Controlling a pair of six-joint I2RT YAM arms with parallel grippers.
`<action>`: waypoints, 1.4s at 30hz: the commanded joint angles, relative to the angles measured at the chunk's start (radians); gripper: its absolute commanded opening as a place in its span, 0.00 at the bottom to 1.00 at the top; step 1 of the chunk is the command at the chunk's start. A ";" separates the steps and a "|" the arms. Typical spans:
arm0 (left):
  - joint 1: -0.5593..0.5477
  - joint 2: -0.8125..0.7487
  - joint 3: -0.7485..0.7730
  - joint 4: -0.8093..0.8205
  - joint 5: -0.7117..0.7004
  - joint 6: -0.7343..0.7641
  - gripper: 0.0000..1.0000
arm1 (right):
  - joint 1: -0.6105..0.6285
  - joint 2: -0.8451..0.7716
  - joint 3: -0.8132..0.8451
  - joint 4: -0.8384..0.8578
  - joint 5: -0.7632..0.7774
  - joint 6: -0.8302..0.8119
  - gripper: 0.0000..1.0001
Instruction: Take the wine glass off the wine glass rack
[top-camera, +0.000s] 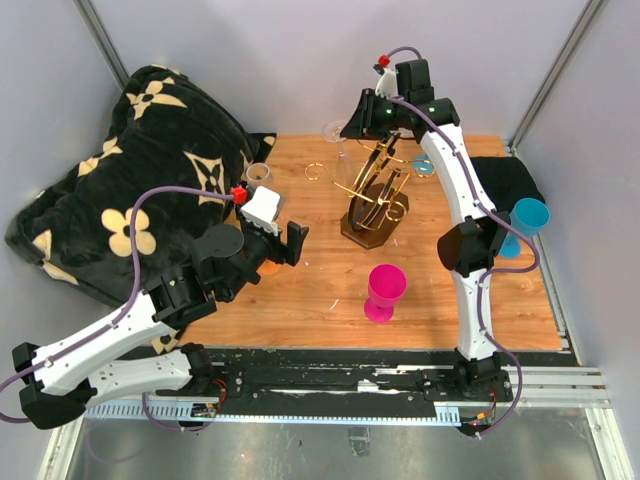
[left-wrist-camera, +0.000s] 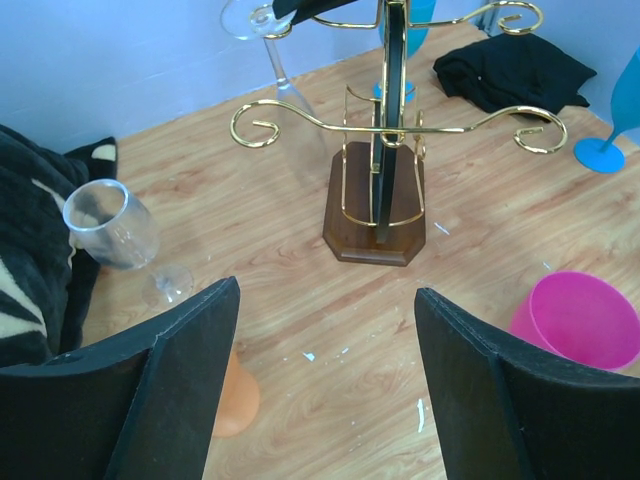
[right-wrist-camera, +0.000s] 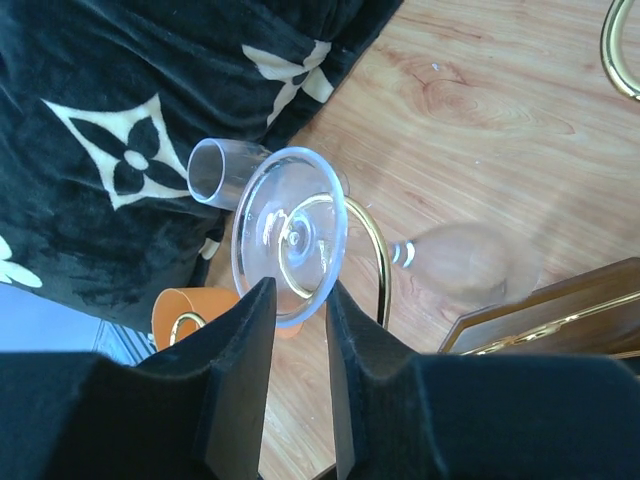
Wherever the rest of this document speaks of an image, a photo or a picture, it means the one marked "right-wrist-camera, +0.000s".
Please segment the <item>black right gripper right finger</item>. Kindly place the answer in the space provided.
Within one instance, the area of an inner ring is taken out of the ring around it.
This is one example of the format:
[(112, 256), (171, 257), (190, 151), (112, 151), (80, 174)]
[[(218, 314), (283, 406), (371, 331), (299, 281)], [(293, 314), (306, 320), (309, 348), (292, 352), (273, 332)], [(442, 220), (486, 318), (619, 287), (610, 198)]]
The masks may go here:
[(421, 354), (327, 300), (340, 479), (635, 479), (639, 381), (587, 355)]

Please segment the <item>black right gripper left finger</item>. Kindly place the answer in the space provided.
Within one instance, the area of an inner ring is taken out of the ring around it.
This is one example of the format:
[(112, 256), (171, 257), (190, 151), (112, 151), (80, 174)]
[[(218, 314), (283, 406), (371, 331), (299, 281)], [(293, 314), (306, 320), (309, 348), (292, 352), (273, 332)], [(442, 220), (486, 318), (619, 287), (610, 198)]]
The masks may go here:
[(1, 357), (5, 479), (255, 479), (275, 282), (137, 366), (88, 352)]

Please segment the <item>orange wine glass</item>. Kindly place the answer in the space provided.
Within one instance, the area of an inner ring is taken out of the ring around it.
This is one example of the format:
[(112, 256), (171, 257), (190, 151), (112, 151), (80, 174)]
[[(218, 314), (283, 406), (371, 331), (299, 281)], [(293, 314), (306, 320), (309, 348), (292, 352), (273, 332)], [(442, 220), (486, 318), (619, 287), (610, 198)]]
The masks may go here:
[(165, 350), (196, 330), (213, 322), (238, 303), (248, 304), (248, 294), (239, 296), (222, 287), (169, 288), (162, 291), (151, 315), (152, 340)]

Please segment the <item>clear wine glass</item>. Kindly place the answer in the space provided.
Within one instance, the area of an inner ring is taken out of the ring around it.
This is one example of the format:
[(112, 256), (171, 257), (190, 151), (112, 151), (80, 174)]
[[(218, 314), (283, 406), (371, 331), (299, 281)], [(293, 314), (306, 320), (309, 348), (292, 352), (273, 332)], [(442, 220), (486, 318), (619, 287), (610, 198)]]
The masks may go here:
[(375, 228), (327, 160), (302, 147), (281, 149), (240, 197), (231, 245), (236, 289), (244, 295), (274, 279), (277, 321), (291, 326), (325, 302), (347, 255), (374, 255), (383, 283), (393, 269), (405, 270), (437, 294), (477, 307), (517, 303), (539, 280), (540, 255), (529, 241), (490, 223), (446, 223), (397, 241)]
[(326, 208), (346, 213), (346, 174), (306, 147), (271, 152), (250, 142), (206, 138), (192, 150), (188, 189), (197, 202), (249, 216)]

